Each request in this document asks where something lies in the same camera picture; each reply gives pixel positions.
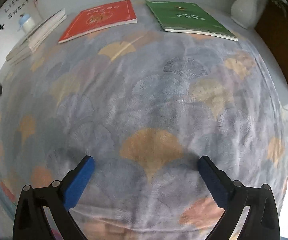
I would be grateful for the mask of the grey lady mythology book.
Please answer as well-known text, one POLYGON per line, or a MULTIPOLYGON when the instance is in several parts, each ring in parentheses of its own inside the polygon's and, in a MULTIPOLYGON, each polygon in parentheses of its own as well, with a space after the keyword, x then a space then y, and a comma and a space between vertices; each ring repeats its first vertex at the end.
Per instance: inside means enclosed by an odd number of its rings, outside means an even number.
POLYGON ((17 64, 33 54, 42 42, 67 18, 66 10, 61 9, 43 23, 27 33, 8 53, 6 62, 17 64))

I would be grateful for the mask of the red puppet adventure book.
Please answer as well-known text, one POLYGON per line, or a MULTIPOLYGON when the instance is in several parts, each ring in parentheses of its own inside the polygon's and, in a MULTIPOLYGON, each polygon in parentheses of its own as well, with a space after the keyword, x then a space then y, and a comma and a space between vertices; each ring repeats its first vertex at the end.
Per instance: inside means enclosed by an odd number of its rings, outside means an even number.
POLYGON ((118 25, 136 23, 130 0, 99 5, 81 11, 59 39, 59 44, 118 25))

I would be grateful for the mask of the green fables book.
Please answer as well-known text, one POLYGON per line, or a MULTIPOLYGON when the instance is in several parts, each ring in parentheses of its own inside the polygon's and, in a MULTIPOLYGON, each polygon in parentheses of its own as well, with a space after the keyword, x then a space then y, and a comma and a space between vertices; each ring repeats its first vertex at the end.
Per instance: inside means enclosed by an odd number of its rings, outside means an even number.
POLYGON ((166 32, 238 40, 233 33, 195 3, 146 1, 146 4, 166 32))

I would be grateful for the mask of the white cup blue lid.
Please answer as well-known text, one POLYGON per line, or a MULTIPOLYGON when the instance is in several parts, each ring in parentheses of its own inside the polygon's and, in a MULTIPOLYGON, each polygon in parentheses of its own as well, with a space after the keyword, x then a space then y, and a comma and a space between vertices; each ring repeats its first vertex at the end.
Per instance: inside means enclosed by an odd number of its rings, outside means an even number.
POLYGON ((22 14, 18 23, 18 30, 23 30, 25 33, 29 33, 36 26, 34 19, 29 14, 22 14))

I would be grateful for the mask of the patterned ginkgo tablecloth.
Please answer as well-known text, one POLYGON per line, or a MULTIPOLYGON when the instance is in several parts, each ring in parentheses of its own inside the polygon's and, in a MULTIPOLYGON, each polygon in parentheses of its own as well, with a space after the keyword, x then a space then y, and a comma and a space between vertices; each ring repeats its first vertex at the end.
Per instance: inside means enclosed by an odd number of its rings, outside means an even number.
POLYGON ((231 179, 288 176, 282 108, 244 37, 164 32, 134 1, 135 24, 60 44, 75 17, 0 71, 0 204, 13 218, 24 185, 62 179, 85 155, 95 172, 73 218, 88 239, 204 239, 222 209, 197 171, 207 155, 231 179))

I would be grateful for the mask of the white ceramic vase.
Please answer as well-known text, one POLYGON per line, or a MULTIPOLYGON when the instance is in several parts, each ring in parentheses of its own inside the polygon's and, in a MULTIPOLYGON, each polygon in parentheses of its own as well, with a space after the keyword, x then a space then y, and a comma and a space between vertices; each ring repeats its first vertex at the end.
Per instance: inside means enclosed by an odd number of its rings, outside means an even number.
POLYGON ((231 18, 244 29, 252 29, 261 17, 267 0, 236 0, 231 7, 231 18))

